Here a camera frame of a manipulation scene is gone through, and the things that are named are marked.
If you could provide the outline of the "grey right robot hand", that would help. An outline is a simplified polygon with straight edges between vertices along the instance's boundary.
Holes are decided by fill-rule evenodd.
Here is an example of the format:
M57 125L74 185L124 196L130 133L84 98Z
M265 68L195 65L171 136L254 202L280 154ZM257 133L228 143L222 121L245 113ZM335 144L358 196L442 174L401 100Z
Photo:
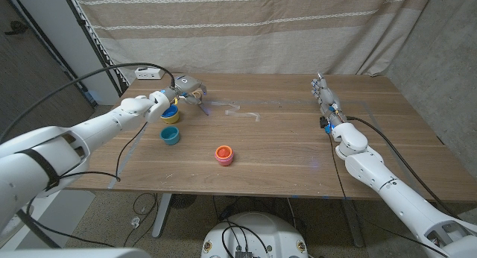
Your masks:
M312 80L312 95L318 100L320 111L332 127L347 122L347 117L341 109L339 97L327 86L325 77L318 72Z

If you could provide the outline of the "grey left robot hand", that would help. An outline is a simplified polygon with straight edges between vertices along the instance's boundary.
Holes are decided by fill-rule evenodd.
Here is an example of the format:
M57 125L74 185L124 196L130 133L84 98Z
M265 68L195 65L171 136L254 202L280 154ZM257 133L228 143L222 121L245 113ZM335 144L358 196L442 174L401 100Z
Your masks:
M175 78L174 82L173 90L178 97L183 98L187 104L197 105L201 103L201 99L196 98L192 93L201 89L202 95L206 94L206 86L202 82L189 75L181 75Z

